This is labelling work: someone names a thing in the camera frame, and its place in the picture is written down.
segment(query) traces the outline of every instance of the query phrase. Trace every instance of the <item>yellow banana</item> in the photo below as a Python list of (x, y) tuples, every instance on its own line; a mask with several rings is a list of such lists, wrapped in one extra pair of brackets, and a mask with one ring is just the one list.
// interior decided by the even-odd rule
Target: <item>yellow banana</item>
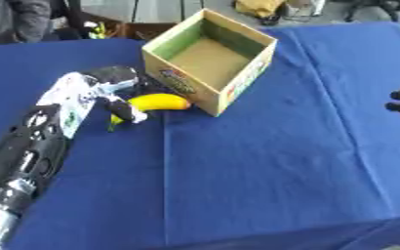
[[(157, 110), (157, 109), (188, 109), (191, 103), (186, 99), (172, 94), (150, 94), (127, 100), (132, 106), (139, 111)], [(110, 117), (109, 131), (113, 131), (114, 127), (124, 122), (123, 119), (112, 114)]]

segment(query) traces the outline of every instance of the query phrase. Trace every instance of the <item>table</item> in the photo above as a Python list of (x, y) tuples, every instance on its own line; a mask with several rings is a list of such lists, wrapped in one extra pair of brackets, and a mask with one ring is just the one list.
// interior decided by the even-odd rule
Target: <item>table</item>
[[(288, 27), (220, 118), (166, 111), (105, 132), (95, 108), (20, 249), (381, 249), (400, 243), (400, 26)], [(140, 43), (0, 46), (0, 136), (62, 74), (141, 65)]]

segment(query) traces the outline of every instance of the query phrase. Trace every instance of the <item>office chair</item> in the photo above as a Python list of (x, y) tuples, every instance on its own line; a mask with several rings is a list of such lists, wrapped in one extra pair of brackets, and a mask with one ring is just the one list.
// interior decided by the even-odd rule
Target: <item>office chair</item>
[(89, 38), (89, 29), (84, 26), (80, 0), (50, 0), (51, 19), (66, 18), (68, 27), (57, 29), (54, 33), (60, 40)]
[(396, 12), (400, 11), (400, 0), (354, 0), (352, 5), (347, 10), (347, 17), (345, 21), (353, 21), (353, 16), (358, 9), (364, 7), (380, 7), (388, 13), (392, 21), (399, 21), (399, 15)]

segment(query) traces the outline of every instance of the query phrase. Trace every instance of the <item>cardboard box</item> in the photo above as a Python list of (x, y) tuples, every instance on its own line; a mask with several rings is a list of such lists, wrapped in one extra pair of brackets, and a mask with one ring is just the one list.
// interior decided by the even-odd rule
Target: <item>cardboard box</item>
[(277, 40), (202, 10), (142, 48), (146, 73), (219, 116), (270, 65)]

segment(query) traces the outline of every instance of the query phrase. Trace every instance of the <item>green object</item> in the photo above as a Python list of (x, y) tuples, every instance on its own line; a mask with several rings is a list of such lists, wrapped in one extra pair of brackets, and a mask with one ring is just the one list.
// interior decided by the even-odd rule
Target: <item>green object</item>
[(154, 49), (153, 53), (166, 61), (170, 61), (202, 37), (215, 40), (248, 59), (253, 59), (265, 48), (261, 43), (243, 34), (221, 27), (212, 21), (200, 20), (173, 39)]

